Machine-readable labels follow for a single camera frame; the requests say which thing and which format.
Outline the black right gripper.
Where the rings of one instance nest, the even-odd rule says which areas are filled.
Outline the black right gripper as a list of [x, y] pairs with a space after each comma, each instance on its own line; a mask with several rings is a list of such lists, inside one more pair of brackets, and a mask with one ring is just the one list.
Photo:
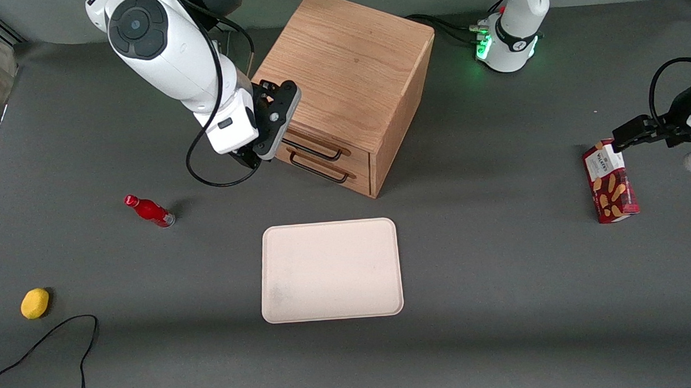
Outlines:
[[253, 84], [252, 94], [253, 109], [258, 138], [252, 143], [252, 147], [243, 146], [230, 152], [238, 164], [256, 170], [261, 164], [260, 157], [275, 157], [278, 151], [276, 133], [273, 130], [274, 122], [270, 120], [269, 107], [274, 100], [274, 94], [281, 88], [276, 83], [268, 80], [261, 80], [259, 84]]

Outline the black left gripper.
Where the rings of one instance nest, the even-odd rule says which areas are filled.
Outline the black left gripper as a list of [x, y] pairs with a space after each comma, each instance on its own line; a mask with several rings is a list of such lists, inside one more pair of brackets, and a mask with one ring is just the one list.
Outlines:
[[668, 147], [691, 143], [691, 127], [686, 123], [691, 115], [691, 86], [678, 94], [664, 115], [669, 135], [651, 116], [635, 117], [612, 131], [613, 150], [618, 153], [632, 146], [655, 143], [667, 138]]

